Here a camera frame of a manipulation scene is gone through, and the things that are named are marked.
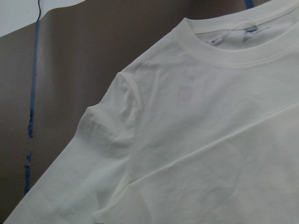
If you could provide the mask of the cream long-sleeve cat shirt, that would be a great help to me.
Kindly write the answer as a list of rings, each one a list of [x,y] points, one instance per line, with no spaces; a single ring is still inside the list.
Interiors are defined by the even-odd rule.
[[[299,3],[184,18],[117,73],[8,224],[296,224]]]

